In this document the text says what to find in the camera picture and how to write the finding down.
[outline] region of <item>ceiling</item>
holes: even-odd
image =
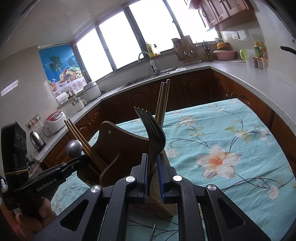
[[[40,0],[0,49],[0,59],[22,49],[72,42],[128,0]]]

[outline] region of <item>cabinet handle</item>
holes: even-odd
[[[206,28],[206,25],[205,25],[205,22],[204,22],[204,20],[203,20],[203,18],[202,18],[202,16],[200,15],[200,18],[202,19],[202,23],[204,24],[204,27]]]

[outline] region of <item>electric kettle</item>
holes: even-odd
[[[35,147],[35,149],[37,150],[37,152],[41,152],[41,150],[45,147],[46,143],[44,142],[44,140],[41,138],[41,136],[38,135],[37,132],[32,131],[30,133],[30,140],[33,144],[33,146]]]

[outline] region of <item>yellow bowl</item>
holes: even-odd
[[[223,48],[223,47],[227,47],[226,43],[222,42],[222,43],[217,44],[217,49],[220,49],[220,48]]]

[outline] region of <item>kitchen sink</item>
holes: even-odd
[[[124,86],[122,86],[119,90],[122,90],[122,89],[124,89],[124,88],[126,88],[126,87],[128,87],[128,86],[131,86],[131,85],[134,85],[134,84],[137,84],[137,83],[140,83],[140,82],[143,82],[143,81],[146,81],[146,80],[152,79],[152,78],[157,77],[157,76],[165,75],[165,74],[167,74],[168,72],[171,72],[171,71],[176,70],[177,68],[178,68],[178,67],[174,67],[174,68],[170,68],[170,69],[162,70],[162,71],[160,71],[160,72],[157,73],[157,74],[144,76],[144,77],[138,78],[138,79],[136,79],[136,80],[130,81],[130,82],[128,82],[127,84],[125,84]]]

